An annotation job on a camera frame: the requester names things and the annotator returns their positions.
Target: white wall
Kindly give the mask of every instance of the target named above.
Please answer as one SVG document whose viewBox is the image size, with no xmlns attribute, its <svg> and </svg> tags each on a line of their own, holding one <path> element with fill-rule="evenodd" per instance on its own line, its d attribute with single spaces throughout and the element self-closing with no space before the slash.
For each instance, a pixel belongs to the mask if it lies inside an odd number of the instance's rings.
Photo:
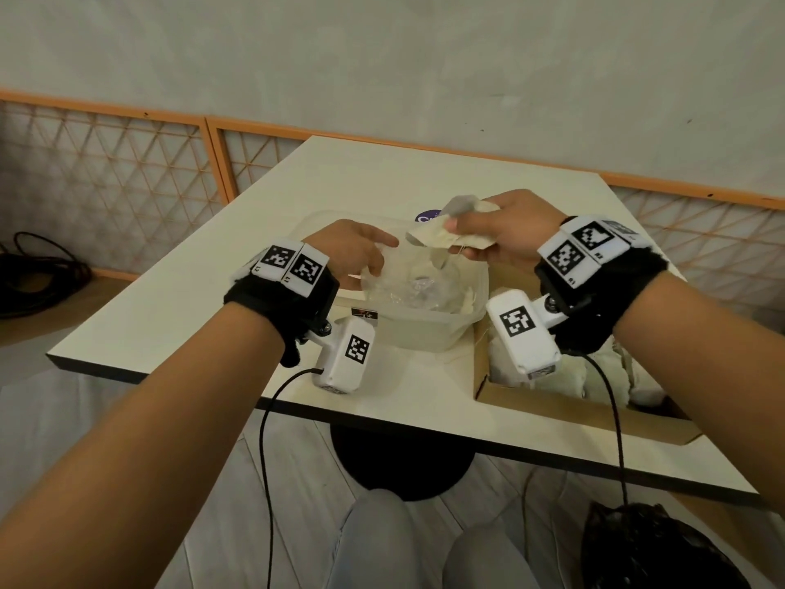
<svg viewBox="0 0 785 589">
<path fill-rule="evenodd" d="M 0 0 L 0 86 L 785 196 L 785 0 Z"/>
</svg>

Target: forearm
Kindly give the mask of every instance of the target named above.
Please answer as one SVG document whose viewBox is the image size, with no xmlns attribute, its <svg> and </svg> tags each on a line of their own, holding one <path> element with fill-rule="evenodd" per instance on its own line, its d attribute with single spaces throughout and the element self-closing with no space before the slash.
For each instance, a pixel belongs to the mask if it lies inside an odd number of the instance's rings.
<svg viewBox="0 0 785 589">
<path fill-rule="evenodd" d="M 785 513 L 785 337 L 736 316 L 664 272 L 615 336 Z"/>
<path fill-rule="evenodd" d="M 223 307 L 8 515 L 0 586 L 154 586 L 282 354 L 266 319 Z"/>
</svg>

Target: purple sticker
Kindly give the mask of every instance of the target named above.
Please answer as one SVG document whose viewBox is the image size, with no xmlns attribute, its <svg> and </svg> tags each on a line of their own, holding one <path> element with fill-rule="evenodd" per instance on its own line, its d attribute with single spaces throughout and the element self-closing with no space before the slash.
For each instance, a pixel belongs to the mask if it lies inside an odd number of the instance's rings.
<svg viewBox="0 0 785 589">
<path fill-rule="evenodd" d="M 417 223 L 426 223 L 435 217 L 439 217 L 439 213 L 441 213 L 439 209 L 430 209 L 420 213 L 415 221 L 417 221 Z"/>
</svg>

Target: black wrist strap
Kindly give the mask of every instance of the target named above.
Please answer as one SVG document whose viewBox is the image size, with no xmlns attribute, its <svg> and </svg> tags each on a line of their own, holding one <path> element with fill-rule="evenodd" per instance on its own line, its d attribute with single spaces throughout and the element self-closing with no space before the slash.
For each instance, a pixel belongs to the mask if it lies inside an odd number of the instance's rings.
<svg viewBox="0 0 785 589">
<path fill-rule="evenodd" d="M 650 248 L 629 248 L 573 289 L 541 260 L 535 267 L 540 290 L 550 294 L 559 311 L 570 316 L 550 329 L 559 349 L 563 353 L 597 351 L 635 298 L 667 268 L 668 262 Z"/>
<path fill-rule="evenodd" d="M 247 275 L 237 281 L 224 296 L 224 304 L 233 301 L 264 316 L 278 330 L 285 349 L 281 365 L 300 363 L 298 343 L 312 330 L 317 335 L 329 332 L 327 314 L 338 293 L 339 282 L 326 268 L 308 297 L 302 297 L 277 281 Z"/>
</svg>

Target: mounting screw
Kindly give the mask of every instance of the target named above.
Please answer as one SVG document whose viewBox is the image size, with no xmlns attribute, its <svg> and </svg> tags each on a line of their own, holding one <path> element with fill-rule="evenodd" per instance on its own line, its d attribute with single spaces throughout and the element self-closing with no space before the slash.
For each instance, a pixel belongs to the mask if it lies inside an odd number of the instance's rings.
<svg viewBox="0 0 785 589">
<path fill-rule="evenodd" d="M 559 308 L 556 306 L 556 300 L 552 296 L 548 296 L 545 300 L 545 309 L 551 314 L 558 314 Z"/>
</svg>

